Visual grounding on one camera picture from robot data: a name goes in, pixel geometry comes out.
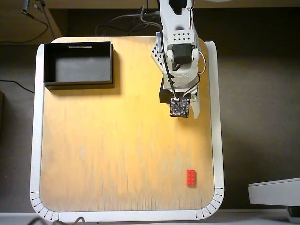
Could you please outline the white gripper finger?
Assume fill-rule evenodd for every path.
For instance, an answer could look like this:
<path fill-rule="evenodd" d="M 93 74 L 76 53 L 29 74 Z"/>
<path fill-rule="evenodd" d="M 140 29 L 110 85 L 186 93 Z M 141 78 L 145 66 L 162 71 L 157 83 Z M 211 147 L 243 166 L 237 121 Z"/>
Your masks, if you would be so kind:
<path fill-rule="evenodd" d="M 196 94 L 191 95 L 190 106 L 193 110 L 194 119 L 197 119 L 200 114 L 200 99 Z"/>

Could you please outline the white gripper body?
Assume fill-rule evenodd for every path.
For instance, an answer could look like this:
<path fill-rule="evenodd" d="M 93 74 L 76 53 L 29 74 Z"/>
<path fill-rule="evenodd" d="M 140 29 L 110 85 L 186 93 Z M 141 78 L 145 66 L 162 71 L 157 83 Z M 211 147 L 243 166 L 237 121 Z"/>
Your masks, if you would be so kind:
<path fill-rule="evenodd" d="M 199 76 L 188 73 L 178 73 L 175 71 L 175 74 L 172 77 L 173 87 L 175 90 L 175 95 L 177 98 L 187 97 L 187 98 L 196 98 L 198 97 L 198 84 Z M 172 98 L 174 97 L 173 90 L 170 86 L 169 77 L 166 70 L 163 70 L 163 97 Z"/>

